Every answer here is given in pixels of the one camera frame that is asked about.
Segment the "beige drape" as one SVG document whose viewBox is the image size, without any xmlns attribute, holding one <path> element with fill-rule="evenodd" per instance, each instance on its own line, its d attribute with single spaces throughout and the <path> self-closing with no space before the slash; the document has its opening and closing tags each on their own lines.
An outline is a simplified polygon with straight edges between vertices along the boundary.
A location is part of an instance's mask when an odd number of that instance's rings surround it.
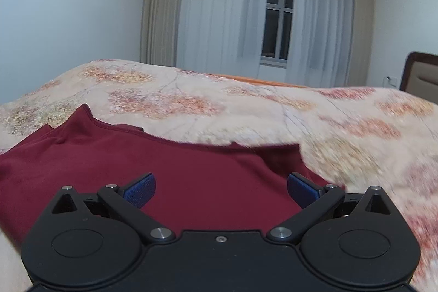
<svg viewBox="0 0 438 292">
<path fill-rule="evenodd" d="M 352 37 L 347 87 L 363 87 L 372 52 L 375 0 L 353 0 Z"/>
<path fill-rule="evenodd" d="M 143 0 L 140 61 L 174 67 L 180 0 Z"/>
</svg>

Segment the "orange bed sheet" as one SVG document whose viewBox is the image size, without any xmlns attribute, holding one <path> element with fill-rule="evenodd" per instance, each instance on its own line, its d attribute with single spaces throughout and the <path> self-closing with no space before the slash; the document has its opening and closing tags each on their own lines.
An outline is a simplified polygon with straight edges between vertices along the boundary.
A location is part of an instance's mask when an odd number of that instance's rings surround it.
<svg viewBox="0 0 438 292">
<path fill-rule="evenodd" d="M 276 86 L 276 87 L 306 88 L 306 86 L 301 86 L 301 85 L 291 85 L 291 84 L 283 83 L 283 82 L 266 81 L 263 79 L 254 79 L 254 78 L 248 78 L 248 77 L 243 77 L 243 76 L 230 76 L 230 75 L 211 74 L 211 73 L 207 73 L 206 75 L 210 76 L 210 77 L 215 77 L 215 78 L 232 79 L 232 80 L 247 83 L 250 85 L 266 85 L 266 86 Z"/>
</svg>

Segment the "floral peach quilt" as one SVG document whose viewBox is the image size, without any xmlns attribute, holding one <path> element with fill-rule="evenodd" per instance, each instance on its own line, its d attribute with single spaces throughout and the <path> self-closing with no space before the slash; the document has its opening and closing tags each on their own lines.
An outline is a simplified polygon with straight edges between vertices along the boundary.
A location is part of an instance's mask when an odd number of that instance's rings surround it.
<svg viewBox="0 0 438 292">
<path fill-rule="evenodd" d="M 232 79 L 100 60 L 1 106 L 1 155 L 86 105 L 94 118 L 169 141 L 259 147 L 297 144 L 307 168 L 350 193 L 382 187 L 414 232 L 412 286 L 437 290 L 437 105 L 385 88 L 250 85 Z M 30 286 L 1 228 L 1 290 Z"/>
</svg>

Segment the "white wall socket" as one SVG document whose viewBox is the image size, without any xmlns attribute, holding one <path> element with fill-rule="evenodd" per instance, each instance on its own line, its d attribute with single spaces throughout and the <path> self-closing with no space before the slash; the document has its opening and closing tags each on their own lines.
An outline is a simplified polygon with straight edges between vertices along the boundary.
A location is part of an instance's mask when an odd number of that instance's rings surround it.
<svg viewBox="0 0 438 292">
<path fill-rule="evenodd" d="M 388 86 L 390 86 L 390 87 L 397 87 L 397 85 L 398 85 L 398 79 L 393 77 L 393 76 L 387 76 L 386 82 L 387 82 Z"/>
</svg>

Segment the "window with white frame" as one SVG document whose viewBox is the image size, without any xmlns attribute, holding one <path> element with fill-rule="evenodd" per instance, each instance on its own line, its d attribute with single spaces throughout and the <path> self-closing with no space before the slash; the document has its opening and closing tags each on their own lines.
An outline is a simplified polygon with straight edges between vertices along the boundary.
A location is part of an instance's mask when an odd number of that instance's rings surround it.
<svg viewBox="0 0 438 292">
<path fill-rule="evenodd" d="M 292 33 L 294 0 L 267 0 L 262 65 L 285 68 Z"/>
</svg>

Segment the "beige drape left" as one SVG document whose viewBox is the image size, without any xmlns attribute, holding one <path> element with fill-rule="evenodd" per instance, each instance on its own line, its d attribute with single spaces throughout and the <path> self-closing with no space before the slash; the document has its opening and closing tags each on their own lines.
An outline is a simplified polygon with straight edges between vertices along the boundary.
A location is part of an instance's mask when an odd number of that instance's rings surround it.
<svg viewBox="0 0 438 292">
<path fill-rule="evenodd" d="M 174 67 L 180 0 L 143 0 L 140 61 Z"/>
</svg>

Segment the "brown padded headboard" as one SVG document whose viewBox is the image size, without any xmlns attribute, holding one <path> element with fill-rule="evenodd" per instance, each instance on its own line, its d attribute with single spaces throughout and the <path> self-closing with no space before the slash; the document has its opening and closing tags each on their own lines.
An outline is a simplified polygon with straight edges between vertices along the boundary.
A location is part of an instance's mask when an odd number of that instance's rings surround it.
<svg viewBox="0 0 438 292">
<path fill-rule="evenodd" d="M 399 89 L 429 102 L 437 103 L 438 56 L 412 52 L 408 55 Z"/>
</svg>

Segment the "dark red knit sweater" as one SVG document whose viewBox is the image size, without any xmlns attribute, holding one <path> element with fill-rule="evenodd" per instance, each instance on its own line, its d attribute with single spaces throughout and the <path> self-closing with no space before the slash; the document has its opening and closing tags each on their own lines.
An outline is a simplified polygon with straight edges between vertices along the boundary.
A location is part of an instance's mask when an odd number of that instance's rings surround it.
<svg viewBox="0 0 438 292">
<path fill-rule="evenodd" d="M 82 105 L 1 155 L 1 228 L 22 243 L 60 187 L 94 193 L 153 174 L 156 192 L 143 212 L 173 231 L 267 231 L 300 210 L 287 193 L 293 172 L 326 183 L 305 166 L 297 144 L 179 143 L 101 122 Z"/>
</svg>

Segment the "white sheer curtain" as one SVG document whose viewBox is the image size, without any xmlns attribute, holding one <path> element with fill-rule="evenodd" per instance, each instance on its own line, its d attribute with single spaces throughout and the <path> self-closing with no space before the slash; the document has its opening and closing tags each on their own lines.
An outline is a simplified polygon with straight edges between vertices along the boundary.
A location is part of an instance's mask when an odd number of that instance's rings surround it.
<svg viewBox="0 0 438 292">
<path fill-rule="evenodd" d="M 202 73 L 256 76 L 267 12 L 267 0 L 181 0 L 176 65 Z M 354 0 L 292 0 L 287 82 L 345 85 L 353 12 Z"/>
</svg>

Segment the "beige drape right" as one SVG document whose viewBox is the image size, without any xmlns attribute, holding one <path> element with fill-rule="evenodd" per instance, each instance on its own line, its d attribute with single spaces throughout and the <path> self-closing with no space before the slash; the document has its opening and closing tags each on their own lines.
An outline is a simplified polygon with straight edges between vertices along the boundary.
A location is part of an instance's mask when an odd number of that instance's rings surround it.
<svg viewBox="0 0 438 292">
<path fill-rule="evenodd" d="M 347 87 L 363 87 L 372 52 L 375 0 L 353 0 L 352 37 Z"/>
</svg>

